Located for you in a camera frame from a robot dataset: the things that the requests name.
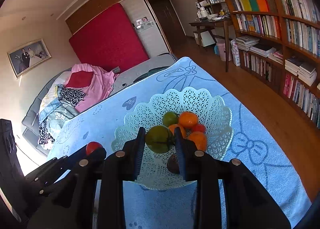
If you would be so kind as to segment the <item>dark wooden door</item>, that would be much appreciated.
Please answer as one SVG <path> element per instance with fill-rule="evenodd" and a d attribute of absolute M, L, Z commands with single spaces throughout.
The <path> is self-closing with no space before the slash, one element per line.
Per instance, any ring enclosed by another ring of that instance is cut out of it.
<path fill-rule="evenodd" d="M 172 51 L 185 43 L 185 33 L 170 0 L 148 0 Z"/>

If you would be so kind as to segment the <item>oval orange fruit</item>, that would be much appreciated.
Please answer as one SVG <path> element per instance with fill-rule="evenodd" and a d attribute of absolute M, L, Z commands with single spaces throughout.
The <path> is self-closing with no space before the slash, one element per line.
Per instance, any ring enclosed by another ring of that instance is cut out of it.
<path fill-rule="evenodd" d="M 170 125 L 169 127 L 169 130 L 172 132 L 172 134 L 174 135 L 175 134 L 175 129 L 176 128 L 179 128 L 180 129 L 180 132 L 181 132 L 181 134 L 182 134 L 182 136 L 183 136 L 183 138 L 186 138 L 186 136 L 187 136 L 187 134 L 186 134 L 186 131 L 185 131 L 185 129 L 183 128 L 183 126 L 181 126 L 180 124 L 172 124 L 172 125 Z"/>

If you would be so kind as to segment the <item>pile of clothes and bedding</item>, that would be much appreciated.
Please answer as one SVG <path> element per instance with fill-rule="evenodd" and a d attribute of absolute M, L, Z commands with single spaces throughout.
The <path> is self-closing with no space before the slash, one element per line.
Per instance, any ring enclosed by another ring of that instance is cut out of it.
<path fill-rule="evenodd" d="M 106 99 L 117 76 L 87 63 L 76 64 L 58 76 L 40 104 L 37 144 L 50 150 L 65 122 Z"/>

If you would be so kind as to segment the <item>wooden bookshelf with books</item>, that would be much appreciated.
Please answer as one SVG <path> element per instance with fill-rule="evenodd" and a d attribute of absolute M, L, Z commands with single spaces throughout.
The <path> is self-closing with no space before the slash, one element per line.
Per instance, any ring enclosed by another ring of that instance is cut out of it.
<path fill-rule="evenodd" d="M 316 0 L 225 0 L 243 69 L 319 127 Z"/>

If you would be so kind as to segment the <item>dark brown passion fruit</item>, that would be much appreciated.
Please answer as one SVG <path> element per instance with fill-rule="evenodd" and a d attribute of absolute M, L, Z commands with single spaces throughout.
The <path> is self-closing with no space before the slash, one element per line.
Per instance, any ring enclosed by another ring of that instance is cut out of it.
<path fill-rule="evenodd" d="M 167 169 L 173 174 L 180 174 L 179 164 L 177 160 L 177 155 L 172 154 L 167 161 Z"/>

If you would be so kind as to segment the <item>large green tomato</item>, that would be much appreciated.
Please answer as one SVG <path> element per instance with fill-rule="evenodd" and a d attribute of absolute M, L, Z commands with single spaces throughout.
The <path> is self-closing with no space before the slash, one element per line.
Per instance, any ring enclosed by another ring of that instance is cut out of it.
<path fill-rule="evenodd" d="M 165 126 L 154 126 L 145 135 L 145 143 L 154 153 L 163 154 L 174 146 L 174 136 Z"/>

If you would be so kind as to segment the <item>light blue patterned towel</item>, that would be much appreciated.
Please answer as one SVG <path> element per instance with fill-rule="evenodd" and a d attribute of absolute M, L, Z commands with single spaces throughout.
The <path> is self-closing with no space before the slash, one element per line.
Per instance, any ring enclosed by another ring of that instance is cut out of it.
<path fill-rule="evenodd" d="M 305 188 L 293 165 L 259 120 L 224 86 L 188 57 L 149 76 L 91 107 L 65 123 L 49 158 L 71 155 L 87 143 L 97 141 L 113 153 L 115 130 L 125 115 L 139 103 L 148 103 L 154 94 L 169 89 L 207 89 L 221 96 L 231 109 L 233 139 L 225 152 L 214 148 L 215 158 L 239 159 L 267 189 L 290 221 L 304 217 L 311 206 Z M 192 228 L 196 184 L 177 189 L 150 190 L 132 182 L 124 183 L 127 228 Z"/>

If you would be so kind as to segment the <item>large smooth orange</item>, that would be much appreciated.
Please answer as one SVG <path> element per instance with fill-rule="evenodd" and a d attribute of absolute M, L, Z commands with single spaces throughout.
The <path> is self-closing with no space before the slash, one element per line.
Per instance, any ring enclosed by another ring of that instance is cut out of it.
<path fill-rule="evenodd" d="M 203 132 L 195 131 L 188 135 L 188 140 L 193 141 L 198 150 L 207 150 L 207 137 Z"/>

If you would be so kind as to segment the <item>green round fruit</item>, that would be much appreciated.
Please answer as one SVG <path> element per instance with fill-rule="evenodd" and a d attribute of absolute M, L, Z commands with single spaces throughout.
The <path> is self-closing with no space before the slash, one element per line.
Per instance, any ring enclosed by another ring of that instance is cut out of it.
<path fill-rule="evenodd" d="M 172 124 L 178 123 L 178 116 L 173 111 L 169 111 L 163 115 L 162 123 L 164 126 L 169 127 Z"/>

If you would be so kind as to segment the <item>small textured orange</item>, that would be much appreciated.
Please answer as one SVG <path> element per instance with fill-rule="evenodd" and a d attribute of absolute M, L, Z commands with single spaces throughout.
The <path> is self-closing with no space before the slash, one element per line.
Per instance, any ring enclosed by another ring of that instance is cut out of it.
<path fill-rule="evenodd" d="M 186 129 L 191 129 L 198 124 L 199 118 L 195 113 L 185 111 L 179 115 L 178 123 Z"/>

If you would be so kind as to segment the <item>red upholstered headboard panel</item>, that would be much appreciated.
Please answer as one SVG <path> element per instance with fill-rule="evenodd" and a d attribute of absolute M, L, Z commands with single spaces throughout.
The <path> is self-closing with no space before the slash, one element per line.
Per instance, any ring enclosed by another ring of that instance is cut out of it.
<path fill-rule="evenodd" d="M 93 18 L 72 35 L 69 43 L 79 61 L 106 71 L 121 72 L 147 61 L 148 54 L 120 3 Z"/>

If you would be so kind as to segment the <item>dark wooden desk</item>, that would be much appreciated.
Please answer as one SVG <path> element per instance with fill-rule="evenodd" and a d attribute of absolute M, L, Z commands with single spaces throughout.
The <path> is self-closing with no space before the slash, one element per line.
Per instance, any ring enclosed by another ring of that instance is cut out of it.
<path fill-rule="evenodd" d="M 189 23 L 191 27 L 196 27 L 196 32 L 198 35 L 198 43 L 199 46 L 202 44 L 202 37 L 201 37 L 201 30 L 208 31 L 211 35 L 212 39 L 215 40 L 215 38 L 220 38 L 225 41 L 225 72 L 228 72 L 229 70 L 229 44 L 230 44 L 230 38 L 229 38 L 229 26 L 232 25 L 232 21 L 230 18 L 222 17 L 220 20 L 203 20 L 203 21 L 194 21 Z M 212 30 L 215 28 L 223 28 L 224 36 L 216 35 L 212 33 Z"/>

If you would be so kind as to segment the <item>small red tomato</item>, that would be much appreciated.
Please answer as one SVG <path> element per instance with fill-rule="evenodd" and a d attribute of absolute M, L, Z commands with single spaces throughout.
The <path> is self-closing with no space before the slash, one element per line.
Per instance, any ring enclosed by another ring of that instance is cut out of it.
<path fill-rule="evenodd" d="M 198 124 L 196 124 L 195 126 L 193 126 L 193 127 L 191 128 L 191 131 L 192 131 L 192 132 L 197 132 L 197 131 L 199 131 L 199 132 L 201 132 L 201 133 L 205 133 L 205 132 L 206 132 L 206 127 L 205 127 L 204 125 L 198 123 Z"/>
<path fill-rule="evenodd" d="M 103 146 L 99 142 L 95 142 L 95 141 L 89 142 L 86 145 L 86 155 L 89 156 L 91 153 L 93 153 L 95 150 L 99 148 L 103 148 Z"/>

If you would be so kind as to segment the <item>framed wedding photo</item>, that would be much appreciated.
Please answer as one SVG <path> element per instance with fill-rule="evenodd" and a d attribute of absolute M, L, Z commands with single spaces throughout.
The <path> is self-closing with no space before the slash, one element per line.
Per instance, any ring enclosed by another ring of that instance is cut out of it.
<path fill-rule="evenodd" d="M 16 78 L 52 57 L 42 38 L 9 51 L 7 56 Z"/>

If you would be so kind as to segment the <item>light blue lattice fruit basket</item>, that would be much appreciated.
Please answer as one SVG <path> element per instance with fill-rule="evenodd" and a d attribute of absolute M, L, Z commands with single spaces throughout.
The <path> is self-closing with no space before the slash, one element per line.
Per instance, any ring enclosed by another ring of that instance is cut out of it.
<path fill-rule="evenodd" d="M 222 160 L 233 138 L 232 112 L 221 96 L 211 96 L 207 89 L 196 90 L 186 87 L 182 91 L 169 89 L 164 94 L 155 94 L 148 103 L 139 103 L 133 112 L 124 117 L 124 125 L 115 132 L 111 144 L 114 152 L 123 148 L 125 142 L 135 139 L 140 127 L 149 130 L 161 125 L 165 113 L 172 111 L 181 114 L 185 111 L 195 113 L 200 124 L 206 127 L 208 146 L 206 152 L 217 160 Z M 144 149 L 140 174 L 136 184 L 150 190 L 164 191 L 188 185 L 182 176 L 168 171 L 167 161 L 175 148 L 158 154 L 148 147 Z"/>

